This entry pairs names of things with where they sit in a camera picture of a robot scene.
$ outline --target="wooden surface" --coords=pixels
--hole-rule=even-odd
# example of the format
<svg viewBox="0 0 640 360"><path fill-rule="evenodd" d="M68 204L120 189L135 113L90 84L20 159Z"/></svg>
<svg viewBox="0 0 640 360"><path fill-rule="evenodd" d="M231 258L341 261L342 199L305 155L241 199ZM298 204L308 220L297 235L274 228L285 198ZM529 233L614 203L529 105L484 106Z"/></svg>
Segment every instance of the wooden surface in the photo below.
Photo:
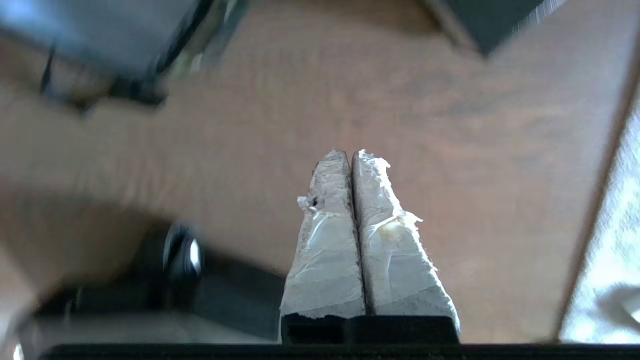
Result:
<svg viewBox="0 0 640 360"><path fill-rule="evenodd" d="M47 194L186 219L217 249L286 272L303 216L295 196L314 165L331 148L366 148L424 219L463 341L547 339L639 25L640 1L568 1L484 61L412 0L254 1L219 66L174 82L162 111L105 102L87 121L18 84L32 54L3 40L13 70L0 70L0 244L20 273L3 271L13 282L2 286L35 284L3 306L29 304L82 264L112 270L136 245L136 231L120 231L114 247L98 236L104 222L73 216L84 206L47 207ZM69 227L32 230L40 217ZM23 246L47 240L75 251Z"/></svg>

